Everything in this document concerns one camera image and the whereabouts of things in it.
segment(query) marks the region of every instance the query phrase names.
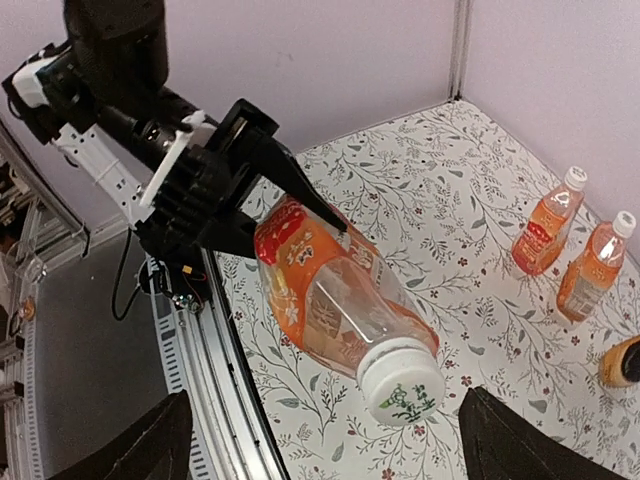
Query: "white bottle cap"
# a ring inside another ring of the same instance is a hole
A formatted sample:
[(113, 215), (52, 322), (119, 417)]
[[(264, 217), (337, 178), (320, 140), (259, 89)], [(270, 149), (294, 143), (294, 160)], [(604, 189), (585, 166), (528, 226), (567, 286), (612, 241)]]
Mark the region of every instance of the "white bottle cap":
[(587, 172), (580, 167), (570, 167), (564, 176), (564, 183), (572, 190), (581, 192), (587, 183)]
[(424, 420), (445, 394), (435, 358), (414, 338), (393, 338), (373, 347), (360, 362), (357, 379), (369, 413), (385, 425)]
[(629, 238), (636, 229), (636, 217), (631, 213), (621, 210), (613, 221), (613, 231), (622, 238)]

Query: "floral tablecloth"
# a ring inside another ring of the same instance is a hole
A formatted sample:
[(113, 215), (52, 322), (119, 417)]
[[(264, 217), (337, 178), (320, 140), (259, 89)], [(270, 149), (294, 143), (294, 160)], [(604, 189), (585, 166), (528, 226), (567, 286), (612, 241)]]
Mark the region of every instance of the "floral tablecloth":
[[(545, 434), (628, 478), (640, 476), (638, 390), (603, 388), (598, 360), (638, 333), (640, 279), (627, 259), (595, 318), (573, 332), (547, 300), (595, 219), (538, 278), (509, 275), (509, 247), (557, 178), (466, 102), (446, 104), (299, 156), (315, 187), (383, 252), (438, 331), (446, 400), (428, 421), (377, 424), (354, 381), (300, 353), (261, 293), (254, 261), (221, 256), (226, 288), (278, 446), (300, 480), (466, 478), (457, 411), (484, 385)], [(246, 210), (280, 192), (264, 183)]]

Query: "plastic bottle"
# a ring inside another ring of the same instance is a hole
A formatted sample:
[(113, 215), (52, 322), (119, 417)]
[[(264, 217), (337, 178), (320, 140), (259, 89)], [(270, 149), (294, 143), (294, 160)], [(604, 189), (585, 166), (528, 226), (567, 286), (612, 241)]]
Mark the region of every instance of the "plastic bottle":
[(582, 205), (582, 190), (586, 183), (585, 171), (571, 167), (564, 182), (538, 202), (511, 248), (513, 260), (522, 272), (540, 275), (558, 258), (567, 241), (571, 222)]
[(622, 211), (613, 223), (603, 222), (591, 233), (584, 251), (569, 264), (556, 297), (555, 317), (564, 328), (586, 320), (613, 285), (635, 228), (635, 217)]
[(640, 382), (640, 336), (604, 354), (600, 361), (600, 379), (609, 387), (630, 387)]
[(438, 336), (377, 249), (285, 196), (255, 235), (265, 294), (290, 341), (355, 378), (379, 422), (407, 425), (441, 404)]

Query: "bottle label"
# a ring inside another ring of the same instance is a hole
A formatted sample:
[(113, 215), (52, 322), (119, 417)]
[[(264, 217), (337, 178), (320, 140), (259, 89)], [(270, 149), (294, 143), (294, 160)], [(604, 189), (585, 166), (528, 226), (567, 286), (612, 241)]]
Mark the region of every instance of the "bottle label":
[(598, 260), (590, 239), (585, 251), (571, 262), (562, 279), (558, 308), (571, 321), (583, 321), (613, 285), (619, 271), (620, 267), (607, 267)]
[[(306, 293), (311, 281), (332, 259), (350, 258), (370, 278), (399, 318), (416, 322), (421, 328), (425, 324), (380, 252), (340, 212), (337, 213), (347, 224), (346, 232), (326, 227), (322, 220), (285, 195), (256, 229), (256, 255), (267, 266), (265, 287), (273, 314), (298, 348), (304, 349), (304, 329), (310, 322), (309, 325), (322, 330), (329, 338), (340, 335), (343, 353), (360, 358), (362, 349), (367, 347), (351, 329), (343, 328), (338, 306), (326, 299), (313, 298), (308, 305), (309, 314), (306, 312)], [(429, 330), (437, 349), (438, 336)]]
[(518, 267), (530, 275), (549, 268), (564, 248), (572, 220), (573, 216), (556, 215), (540, 201), (513, 245), (511, 253)]

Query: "wire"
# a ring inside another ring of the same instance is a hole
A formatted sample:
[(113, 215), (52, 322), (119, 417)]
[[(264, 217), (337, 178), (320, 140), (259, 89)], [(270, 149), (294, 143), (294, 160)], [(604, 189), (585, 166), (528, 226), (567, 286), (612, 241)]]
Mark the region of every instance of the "wire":
[(129, 253), (129, 247), (131, 246), (131, 233), (132, 233), (131, 229), (128, 229), (127, 239), (124, 242), (124, 249), (122, 250), (122, 257), (120, 257), (120, 264), (118, 265), (118, 271), (116, 272), (116, 279), (115, 279), (115, 282), (113, 283), (113, 293), (111, 294), (111, 314), (113, 315), (113, 318), (115, 318), (119, 322), (125, 319), (125, 317), (129, 313), (129, 310), (131, 310), (131, 307), (133, 306), (133, 302), (135, 301), (136, 297), (140, 293), (140, 284), (138, 284), (138, 286), (131, 293), (129, 300), (127, 301), (127, 305), (124, 308), (124, 312), (122, 312), (122, 315), (118, 315), (118, 311), (116, 308), (116, 303), (118, 300), (118, 289), (120, 287), (120, 280), (122, 278), (122, 271), (124, 270), (124, 264), (127, 260), (127, 255)]
[(13, 102), (8, 96), (7, 96), (7, 108), (9, 109), (9, 113), (11, 113), (11, 115), (13, 115), (18, 120), (22, 120), (22, 117), (16, 111), (16, 106), (13, 104)]
[(81, 258), (87, 258), (89, 255), (89, 247), (91, 247), (91, 232), (87, 231), (87, 240), (84, 242), (84, 250), (82, 251)]
[(22, 317), (19, 315), (19, 310), (16, 310), (9, 319), (9, 336), (15, 337), (20, 331), (20, 327), (22, 327)]
[(77, 164), (77, 163), (73, 163), (73, 162), (71, 161), (71, 159), (70, 159), (68, 156), (63, 155), (63, 157), (64, 157), (64, 159), (67, 161), (67, 163), (68, 163), (69, 165), (71, 165), (73, 168), (79, 168), (79, 167), (78, 167), (78, 164)]
[(206, 282), (207, 281), (207, 276), (204, 273), (201, 273), (199, 277), (197, 278), (193, 278), (193, 274), (189, 275), (191, 277), (191, 280), (193, 280), (194, 282)]
[(184, 277), (184, 281), (187, 282), (187, 285), (189, 285), (189, 288), (191, 289), (191, 291), (196, 295), (196, 298), (198, 299), (198, 306), (202, 308), (203, 306), (202, 298), (200, 298), (200, 295), (198, 295), (198, 292), (196, 291), (196, 289), (193, 288), (193, 285), (191, 285), (191, 282), (189, 281), (187, 274), (182, 272), (182, 276)]

